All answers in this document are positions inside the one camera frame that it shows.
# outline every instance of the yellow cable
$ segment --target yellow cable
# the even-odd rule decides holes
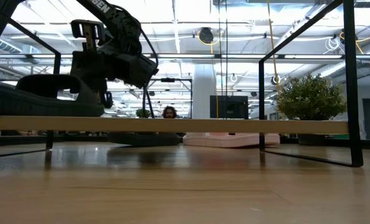
[[[218,92],[216,90],[216,113],[217,113],[217,119],[218,119]]]
[[[222,34],[220,33],[220,39],[218,39],[215,43],[207,44],[207,43],[203,42],[203,41],[200,39],[199,34],[200,34],[200,31],[199,31],[199,32],[197,32],[197,38],[199,39],[200,43],[205,44],[205,45],[216,45],[218,42],[220,42],[220,39],[221,39],[221,37],[222,37]]]
[[[340,38],[342,38],[342,39],[344,40],[344,32],[341,32],[341,33],[340,33]],[[359,42],[364,42],[364,41],[367,41],[367,40],[369,40],[369,39],[370,39],[370,37],[365,38],[365,39],[363,39],[363,40],[356,40],[355,42],[357,42],[357,43],[359,43]]]
[[[360,51],[360,53],[361,54],[364,54],[364,52],[362,51],[362,49],[361,49],[361,47],[359,46],[359,44],[358,43],[356,43],[356,45],[357,45],[357,48],[358,48],[358,50]]]
[[[267,5],[268,5],[268,18],[269,18],[269,24],[270,24],[271,46],[272,46],[272,50],[273,50],[274,49],[274,44],[273,44],[273,32],[272,32],[270,0],[267,0]],[[277,83],[277,93],[278,93],[278,96],[279,96],[280,89],[279,89],[279,77],[278,77],[278,73],[277,73],[277,59],[275,58],[275,54],[272,57],[273,57],[273,70],[275,72],[275,81]]]

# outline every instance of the metal rod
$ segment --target metal rod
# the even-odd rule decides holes
[[[21,26],[19,23],[17,23],[15,20],[11,19],[9,16],[5,15],[5,13],[0,11],[0,16],[3,17],[8,23],[10,23],[12,26],[14,26],[16,29],[20,30],[23,34],[28,35],[30,38],[35,40],[37,43],[41,44],[46,49],[50,50],[54,54],[60,54],[57,50],[55,50],[53,47],[51,47],[49,44],[45,43],[43,40],[38,38],[38,36],[34,35],[32,32]]]
[[[321,159],[321,158],[311,157],[311,156],[302,156],[302,155],[296,155],[296,154],[291,154],[291,153],[273,152],[273,151],[266,151],[266,150],[263,150],[263,152],[268,152],[268,153],[277,154],[277,155],[281,155],[281,156],[289,156],[289,157],[294,157],[294,158],[299,158],[299,159],[306,159],[306,160],[310,160],[310,161],[325,162],[325,163],[329,163],[329,164],[354,167],[352,164],[347,163],[347,162],[331,161],[329,159]]]
[[[149,84],[148,88],[150,88],[155,82],[156,80],[153,80],[153,82]]]
[[[154,112],[153,112],[153,105],[150,101],[150,96],[149,96],[149,91],[147,90],[146,91],[146,96],[148,97],[148,104],[149,104],[149,109],[150,109],[150,115],[152,116],[152,118],[154,118]]]
[[[191,119],[192,119],[192,111],[193,111],[193,82],[192,80],[190,81],[191,82]]]
[[[59,74],[60,73],[60,61],[61,61],[61,58],[62,55],[57,52],[55,54],[55,60],[54,60],[54,74]]]
[[[265,104],[265,94],[264,94],[264,61],[261,60],[259,62],[259,119],[264,120],[264,104]],[[260,133],[260,151],[264,151],[265,149],[265,135],[264,133]]]
[[[291,36],[289,36],[286,40],[284,40],[282,43],[280,43],[277,47],[271,50],[263,59],[263,61],[266,61],[270,57],[272,57],[274,54],[276,54],[279,50],[284,48],[287,44],[289,44],[292,40],[296,39],[300,34],[302,34],[304,31],[306,31],[308,28],[310,28],[312,25],[317,23],[320,19],[324,18],[325,15],[329,12],[331,12],[333,9],[336,9],[339,5],[343,3],[343,0],[334,0],[331,4],[326,6],[322,11],[320,11],[317,15],[312,17],[308,22],[306,22],[303,26],[301,26],[298,30],[296,30]]]
[[[344,1],[344,51],[346,56],[346,88],[348,131],[351,149],[351,165],[364,164],[361,137],[359,135],[358,79],[356,65],[354,1]]]
[[[20,155],[20,154],[27,154],[27,153],[32,153],[32,152],[43,152],[46,149],[38,149],[38,150],[33,150],[33,151],[27,151],[27,152],[13,152],[13,153],[7,153],[7,154],[0,154],[0,157],[4,156],[14,156],[14,155]]]
[[[186,88],[187,90],[191,91],[191,90],[189,89],[189,87],[185,85],[185,83],[184,83],[184,82],[182,82],[181,80],[180,80],[180,82],[185,86],[185,88]]]

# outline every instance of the black monitor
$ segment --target black monitor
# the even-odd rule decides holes
[[[247,96],[210,96],[210,118],[217,118],[218,100],[218,118],[248,119],[248,99]]]

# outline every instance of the person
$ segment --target person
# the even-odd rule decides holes
[[[177,118],[177,111],[172,106],[166,106],[163,111],[163,118]]]

